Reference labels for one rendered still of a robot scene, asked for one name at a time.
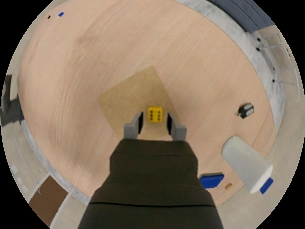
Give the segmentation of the tan mat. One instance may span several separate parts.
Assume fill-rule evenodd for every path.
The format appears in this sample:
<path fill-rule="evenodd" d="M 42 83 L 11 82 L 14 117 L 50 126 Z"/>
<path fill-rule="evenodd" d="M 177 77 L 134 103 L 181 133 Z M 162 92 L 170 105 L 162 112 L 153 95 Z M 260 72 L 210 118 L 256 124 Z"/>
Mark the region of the tan mat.
<path fill-rule="evenodd" d="M 175 115 L 180 123 L 169 95 L 153 66 L 105 91 L 97 97 L 97 102 L 120 141 L 124 139 L 125 123 L 132 122 L 138 112 L 145 114 L 144 129 L 137 139 L 157 139 L 168 134 L 165 126 L 167 114 Z M 148 121 L 148 107 L 161 107 L 161 122 Z"/>

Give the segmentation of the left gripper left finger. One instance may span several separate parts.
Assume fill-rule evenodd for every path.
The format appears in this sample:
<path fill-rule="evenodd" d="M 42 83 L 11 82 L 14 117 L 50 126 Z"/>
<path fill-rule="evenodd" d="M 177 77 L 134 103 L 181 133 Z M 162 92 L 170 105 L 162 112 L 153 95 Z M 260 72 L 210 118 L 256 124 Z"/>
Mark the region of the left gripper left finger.
<path fill-rule="evenodd" d="M 132 122 L 126 122 L 124 125 L 124 138 L 137 139 L 141 134 L 142 126 L 144 126 L 144 112 L 138 112 Z"/>

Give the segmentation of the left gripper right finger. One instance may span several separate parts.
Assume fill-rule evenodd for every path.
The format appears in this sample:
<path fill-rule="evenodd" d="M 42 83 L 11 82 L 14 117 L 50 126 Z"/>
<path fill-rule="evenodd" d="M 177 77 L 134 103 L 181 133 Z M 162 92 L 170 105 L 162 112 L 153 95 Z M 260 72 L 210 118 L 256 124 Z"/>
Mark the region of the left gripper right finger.
<path fill-rule="evenodd" d="M 180 125 L 173 114 L 167 114 L 167 130 L 173 141 L 185 141 L 187 126 Z"/>

